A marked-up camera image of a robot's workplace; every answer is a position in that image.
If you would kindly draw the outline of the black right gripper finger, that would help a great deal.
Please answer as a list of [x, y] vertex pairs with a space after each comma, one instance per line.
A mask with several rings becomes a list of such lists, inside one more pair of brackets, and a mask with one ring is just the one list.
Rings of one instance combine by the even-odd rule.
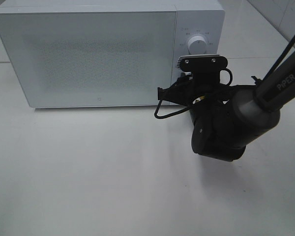
[[185, 85], [171, 85], [168, 88], [157, 88], [157, 99], [159, 101], [186, 105]]
[[185, 76], [178, 77], [177, 80], [176, 80], [176, 85], [187, 83], [191, 79], [192, 79], [191, 75], [185, 75]]

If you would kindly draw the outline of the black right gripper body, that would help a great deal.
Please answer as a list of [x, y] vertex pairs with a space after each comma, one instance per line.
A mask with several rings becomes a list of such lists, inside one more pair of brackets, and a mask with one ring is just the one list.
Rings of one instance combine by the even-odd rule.
[[214, 73], [192, 73], [192, 79], [185, 85], [186, 105], [184, 107], [190, 107], [193, 104], [203, 101], [226, 102], [231, 97], [231, 83], [233, 81], [233, 74], [231, 71], [227, 71], [229, 75], [229, 81], [226, 84], [221, 83], [221, 72]]

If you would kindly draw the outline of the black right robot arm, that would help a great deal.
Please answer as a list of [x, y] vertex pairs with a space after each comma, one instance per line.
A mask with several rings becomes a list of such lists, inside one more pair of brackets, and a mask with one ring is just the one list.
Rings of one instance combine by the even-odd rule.
[[295, 98], [295, 51], [288, 45], [263, 79], [253, 85], [223, 84], [228, 71], [221, 55], [182, 56], [181, 75], [169, 88], [158, 88], [158, 101], [169, 101], [189, 112], [194, 153], [234, 161], [246, 146], [274, 128], [281, 108]]

